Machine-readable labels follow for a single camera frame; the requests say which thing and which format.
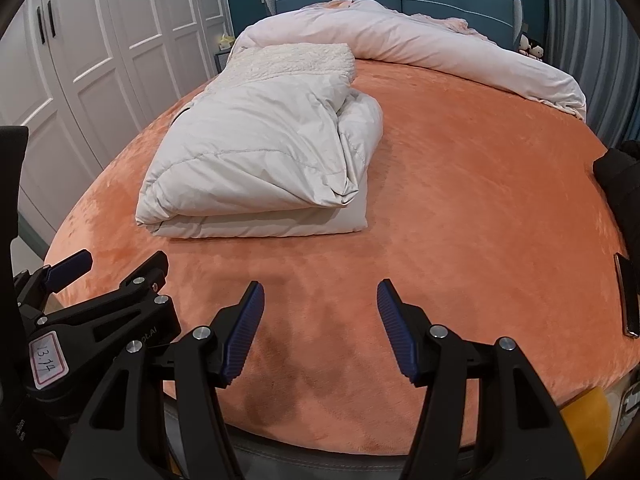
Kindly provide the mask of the white puffer jacket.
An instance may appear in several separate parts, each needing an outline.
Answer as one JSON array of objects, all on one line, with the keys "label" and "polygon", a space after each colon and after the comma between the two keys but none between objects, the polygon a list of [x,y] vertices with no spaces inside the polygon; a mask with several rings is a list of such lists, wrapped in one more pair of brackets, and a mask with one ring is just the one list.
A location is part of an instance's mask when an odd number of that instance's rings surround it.
[{"label": "white puffer jacket", "polygon": [[359,232],[383,112],[344,44],[232,54],[179,110],[143,179],[136,221],[162,237]]}]

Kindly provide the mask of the black clothing pile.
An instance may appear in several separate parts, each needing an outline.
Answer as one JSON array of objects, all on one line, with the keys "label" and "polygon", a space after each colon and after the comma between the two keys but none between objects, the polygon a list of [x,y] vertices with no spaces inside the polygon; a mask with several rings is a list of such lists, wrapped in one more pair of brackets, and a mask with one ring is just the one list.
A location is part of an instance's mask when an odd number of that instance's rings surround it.
[{"label": "black clothing pile", "polygon": [[592,164],[594,178],[605,195],[626,244],[639,241],[639,141],[609,148]]}]

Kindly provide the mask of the black smartphone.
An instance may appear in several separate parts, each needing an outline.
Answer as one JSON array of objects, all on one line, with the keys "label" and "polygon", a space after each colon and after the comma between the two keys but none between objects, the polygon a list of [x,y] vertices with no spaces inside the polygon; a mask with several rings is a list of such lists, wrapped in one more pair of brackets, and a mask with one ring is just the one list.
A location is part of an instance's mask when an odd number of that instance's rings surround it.
[{"label": "black smartphone", "polygon": [[614,255],[620,304],[622,305],[623,331],[627,337],[640,337],[639,318],[639,269],[619,252]]}]

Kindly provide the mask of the orange velvet bed cover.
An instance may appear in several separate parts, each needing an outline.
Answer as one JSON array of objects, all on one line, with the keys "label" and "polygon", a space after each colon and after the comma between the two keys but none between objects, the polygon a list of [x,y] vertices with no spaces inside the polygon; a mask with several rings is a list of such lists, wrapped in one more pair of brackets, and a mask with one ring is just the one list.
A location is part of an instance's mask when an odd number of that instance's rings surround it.
[{"label": "orange velvet bed cover", "polygon": [[424,393],[400,374],[376,286],[459,336],[509,336],[555,402],[607,387],[639,361],[623,333],[622,250],[592,176],[601,141],[579,119],[424,68],[361,61],[355,87],[384,113],[369,167],[368,227],[285,238],[172,240],[134,211],[171,114],[140,133],[56,232],[49,262],[87,249],[91,271],[63,304],[113,289],[164,252],[181,327],[205,325],[264,285],[241,376],[221,391],[230,425],[305,448],[404,454]]}]

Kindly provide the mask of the white panelled wardrobe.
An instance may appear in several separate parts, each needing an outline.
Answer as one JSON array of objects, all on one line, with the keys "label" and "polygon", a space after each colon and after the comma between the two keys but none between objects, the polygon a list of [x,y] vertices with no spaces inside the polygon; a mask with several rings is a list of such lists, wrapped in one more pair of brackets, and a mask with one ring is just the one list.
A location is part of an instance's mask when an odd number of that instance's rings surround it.
[{"label": "white panelled wardrobe", "polygon": [[45,240],[150,122],[215,75],[227,0],[25,0],[1,40],[1,119],[29,141],[20,211]]}]

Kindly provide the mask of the dark bedside table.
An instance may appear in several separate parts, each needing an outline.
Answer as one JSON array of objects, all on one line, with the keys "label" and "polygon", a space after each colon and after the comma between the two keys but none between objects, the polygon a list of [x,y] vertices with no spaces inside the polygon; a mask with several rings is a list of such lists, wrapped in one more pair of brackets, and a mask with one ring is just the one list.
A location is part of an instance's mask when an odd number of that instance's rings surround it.
[{"label": "dark bedside table", "polygon": [[230,49],[222,49],[214,54],[214,64],[218,74],[226,67],[230,52]]}]

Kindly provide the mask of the yellow tissue box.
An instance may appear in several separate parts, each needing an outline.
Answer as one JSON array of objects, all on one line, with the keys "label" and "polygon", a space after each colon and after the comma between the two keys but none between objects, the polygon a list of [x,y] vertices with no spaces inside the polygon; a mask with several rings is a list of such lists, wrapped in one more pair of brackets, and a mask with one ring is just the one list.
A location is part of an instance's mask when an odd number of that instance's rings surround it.
[{"label": "yellow tissue box", "polygon": [[219,40],[218,40],[218,50],[228,51],[232,48],[234,42],[235,42],[235,38],[233,36],[223,34],[219,37]]}]

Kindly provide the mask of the plush toys on nightstand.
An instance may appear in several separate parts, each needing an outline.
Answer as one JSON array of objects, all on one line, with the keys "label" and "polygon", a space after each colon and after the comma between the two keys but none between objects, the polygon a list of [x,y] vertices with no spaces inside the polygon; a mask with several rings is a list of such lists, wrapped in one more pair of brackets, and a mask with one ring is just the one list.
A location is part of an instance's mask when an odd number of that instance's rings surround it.
[{"label": "plush toys on nightstand", "polygon": [[537,41],[529,39],[525,34],[521,34],[520,36],[518,52],[529,58],[536,58],[536,60],[539,61],[544,57],[544,47],[538,44]]}]

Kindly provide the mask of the pink white duvet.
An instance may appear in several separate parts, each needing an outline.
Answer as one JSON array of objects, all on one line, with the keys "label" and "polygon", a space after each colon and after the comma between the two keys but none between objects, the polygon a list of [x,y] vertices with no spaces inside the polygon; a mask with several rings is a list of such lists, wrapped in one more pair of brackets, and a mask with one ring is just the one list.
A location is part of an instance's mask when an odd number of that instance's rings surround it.
[{"label": "pink white duvet", "polygon": [[264,18],[239,34],[232,52],[302,42],[347,44],[355,58],[437,70],[587,118],[585,93],[568,73],[499,47],[461,18],[407,15],[374,0],[332,0]]}]

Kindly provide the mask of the grey blue curtain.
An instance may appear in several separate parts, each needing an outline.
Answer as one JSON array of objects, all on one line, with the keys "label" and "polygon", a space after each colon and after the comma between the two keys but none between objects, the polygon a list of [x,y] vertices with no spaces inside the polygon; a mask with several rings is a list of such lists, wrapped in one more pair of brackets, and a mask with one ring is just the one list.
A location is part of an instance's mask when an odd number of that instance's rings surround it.
[{"label": "grey blue curtain", "polygon": [[639,137],[639,36],[616,0],[548,0],[546,55],[587,98],[587,124],[609,148]]}]

